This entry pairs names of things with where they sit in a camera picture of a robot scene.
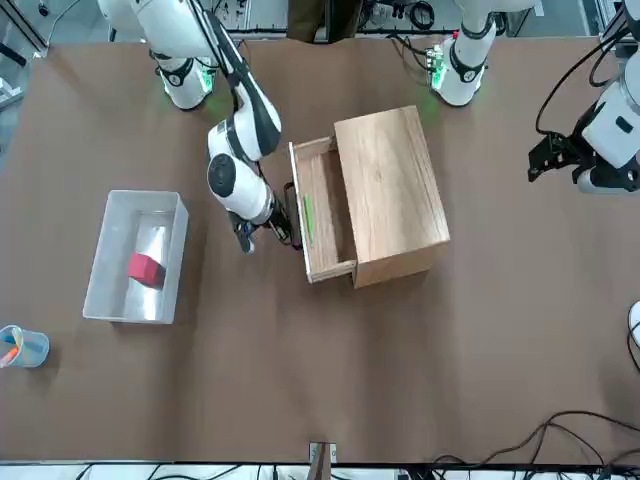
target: pen holder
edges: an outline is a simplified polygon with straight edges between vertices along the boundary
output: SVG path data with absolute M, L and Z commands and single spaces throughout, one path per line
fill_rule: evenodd
M 32 368 L 42 365 L 49 353 L 49 339 L 44 333 L 7 325 L 0 330 L 0 366 Z

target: clear plastic bin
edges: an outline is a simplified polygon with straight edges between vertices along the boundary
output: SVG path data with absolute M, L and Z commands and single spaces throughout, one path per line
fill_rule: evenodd
M 112 322 L 173 323 L 188 218 L 175 192 L 111 191 L 82 315 Z M 165 268 L 161 289 L 128 277 L 134 252 Z

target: green object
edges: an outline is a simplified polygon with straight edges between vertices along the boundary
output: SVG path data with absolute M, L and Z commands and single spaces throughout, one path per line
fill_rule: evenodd
M 207 72 L 200 72 L 200 82 L 205 92 L 209 93 L 213 90 L 213 75 Z
M 440 66 L 435 73 L 433 74 L 433 80 L 431 81 L 431 87 L 434 90 L 440 90 L 442 88 L 442 83 L 444 82 L 444 77 L 447 74 L 447 67 L 445 65 Z
M 311 199 L 309 195 L 305 195 L 302 199 L 304 202 L 304 216 L 307 220 L 307 232 L 309 232 L 309 242 L 313 245 L 313 215 L 311 214 Z

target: plastic cup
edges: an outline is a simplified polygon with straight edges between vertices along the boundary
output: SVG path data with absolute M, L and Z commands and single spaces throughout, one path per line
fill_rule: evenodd
M 16 344 L 14 329 L 18 330 L 19 344 Z M 44 333 L 24 330 L 17 325 L 7 325 L 0 330 L 0 359 L 14 348 L 18 349 L 18 353 L 4 367 L 38 367 L 49 353 L 49 339 Z

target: orange marker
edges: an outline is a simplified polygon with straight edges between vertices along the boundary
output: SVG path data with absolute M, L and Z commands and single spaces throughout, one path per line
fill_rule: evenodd
M 0 360 L 0 368 L 6 367 L 11 360 L 13 360 L 16 355 L 18 354 L 18 347 L 13 347 L 11 350 L 9 350 L 9 352 L 2 357 L 2 360 Z

